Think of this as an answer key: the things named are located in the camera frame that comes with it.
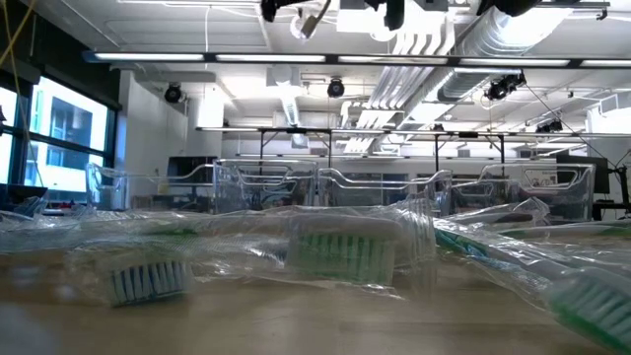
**clear acrylic container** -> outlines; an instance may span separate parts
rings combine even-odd
[[[536,197],[550,207],[553,223],[592,220],[596,167],[587,164],[497,164],[476,182],[452,188],[452,213]]]
[[[336,169],[320,169],[317,173],[319,205],[389,205],[408,197],[418,197],[432,201],[432,210],[438,216],[449,214],[452,172],[439,171],[429,178],[408,181],[382,180],[381,176],[379,174],[373,180],[357,180]]]
[[[313,206],[317,163],[293,160],[215,161],[215,212]]]
[[[186,176],[152,177],[88,164],[88,206],[101,211],[212,213],[212,169],[212,165],[204,164]]]

